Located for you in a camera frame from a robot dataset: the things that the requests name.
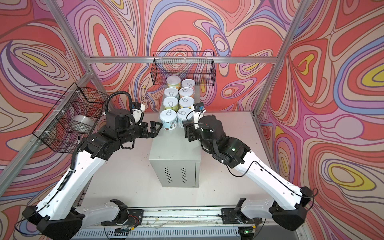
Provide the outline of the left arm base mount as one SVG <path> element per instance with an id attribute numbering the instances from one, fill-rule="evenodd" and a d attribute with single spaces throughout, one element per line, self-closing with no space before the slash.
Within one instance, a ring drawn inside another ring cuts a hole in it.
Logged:
<path id="1" fill-rule="evenodd" d="M 128 209 L 118 213 L 118 216 L 112 221 L 102 222 L 102 226 L 128 226 L 137 227 L 142 224 L 144 210 Z"/>

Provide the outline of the blue white labelled can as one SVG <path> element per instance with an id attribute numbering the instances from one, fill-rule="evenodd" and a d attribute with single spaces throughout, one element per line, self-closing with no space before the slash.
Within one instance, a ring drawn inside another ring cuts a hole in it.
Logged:
<path id="1" fill-rule="evenodd" d="M 174 97 L 176 99 L 180 98 L 179 90 L 177 88 L 169 87 L 164 90 L 165 97 Z"/>

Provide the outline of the orange green labelled can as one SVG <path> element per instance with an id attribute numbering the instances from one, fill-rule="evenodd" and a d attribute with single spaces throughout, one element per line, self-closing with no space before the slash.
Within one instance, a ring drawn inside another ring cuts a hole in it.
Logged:
<path id="1" fill-rule="evenodd" d="M 179 76 L 169 76 L 166 79 L 169 88 L 181 89 L 181 78 Z"/>

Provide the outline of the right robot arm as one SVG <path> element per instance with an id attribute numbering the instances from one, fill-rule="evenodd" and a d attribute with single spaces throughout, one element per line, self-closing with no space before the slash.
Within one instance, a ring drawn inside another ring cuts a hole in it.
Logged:
<path id="1" fill-rule="evenodd" d="M 202 149 L 228 170 L 239 172 L 238 177 L 248 177 L 263 188 L 270 198 L 250 201 L 241 198 L 230 217 L 240 224 L 260 224 L 260 219 L 273 219 L 289 231 L 297 230 L 306 220 L 306 205 L 315 195 L 308 187 L 298 187 L 268 167 L 249 146 L 241 140 L 226 135 L 222 122 L 214 115 L 184 121 L 185 138 L 199 141 Z"/>

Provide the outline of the pink labelled can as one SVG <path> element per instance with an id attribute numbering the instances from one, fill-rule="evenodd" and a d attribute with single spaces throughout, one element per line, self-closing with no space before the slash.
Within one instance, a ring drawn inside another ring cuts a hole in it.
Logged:
<path id="1" fill-rule="evenodd" d="M 192 79 L 185 79 L 185 80 L 182 80 L 181 85 L 183 88 L 191 88 L 194 90 L 196 82 Z"/>

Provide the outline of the peach labelled can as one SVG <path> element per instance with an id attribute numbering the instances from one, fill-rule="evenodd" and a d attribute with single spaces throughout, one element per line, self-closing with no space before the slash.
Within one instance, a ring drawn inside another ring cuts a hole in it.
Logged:
<path id="1" fill-rule="evenodd" d="M 180 98 L 191 97 L 194 98 L 195 91 L 192 88 L 184 87 L 179 90 Z"/>

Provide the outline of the can row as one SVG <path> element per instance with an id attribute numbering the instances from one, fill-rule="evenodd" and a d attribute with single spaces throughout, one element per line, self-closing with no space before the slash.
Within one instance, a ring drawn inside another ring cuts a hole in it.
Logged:
<path id="1" fill-rule="evenodd" d="M 193 110 L 190 108 L 181 108 L 177 112 L 177 118 L 178 118 L 178 125 L 180 128 L 184 128 L 183 122 L 188 121 L 192 122 L 193 121 Z"/>
<path id="2" fill-rule="evenodd" d="M 160 113 L 160 120 L 166 131 L 172 131 L 178 126 L 177 113 L 174 110 L 166 109 Z"/>
<path id="3" fill-rule="evenodd" d="M 195 103 L 195 100 L 192 97 L 182 97 L 179 99 L 180 108 L 191 108 Z"/>
<path id="4" fill-rule="evenodd" d="M 165 110 L 173 110 L 177 113 L 179 110 L 179 100 L 176 97 L 165 97 L 163 106 Z"/>

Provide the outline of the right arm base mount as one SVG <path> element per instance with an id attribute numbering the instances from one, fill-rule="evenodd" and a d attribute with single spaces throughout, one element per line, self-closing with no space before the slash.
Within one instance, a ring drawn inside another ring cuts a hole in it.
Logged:
<path id="1" fill-rule="evenodd" d="M 218 217 L 222 219 L 223 224 L 252 224 L 258 226 L 263 223 L 262 218 L 250 219 L 246 217 L 240 210 L 235 208 L 222 208 Z"/>

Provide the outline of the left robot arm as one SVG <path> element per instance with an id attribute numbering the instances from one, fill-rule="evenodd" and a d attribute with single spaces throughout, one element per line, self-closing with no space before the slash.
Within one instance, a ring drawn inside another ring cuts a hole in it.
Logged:
<path id="1" fill-rule="evenodd" d="M 130 214 L 127 205 L 117 199 L 89 210 L 75 208 L 74 202 L 96 171 L 124 144 L 158 135 L 163 125 L 143 122 L 144 110 L 126 91 L 109 95 L 104 103 L 106 125 L 79 142 L 66 174 L 42 201 L 24 209 L 24 220 L 52 240 L 70 240 L 80 230 L 98 223 L 124 225 Z"/>

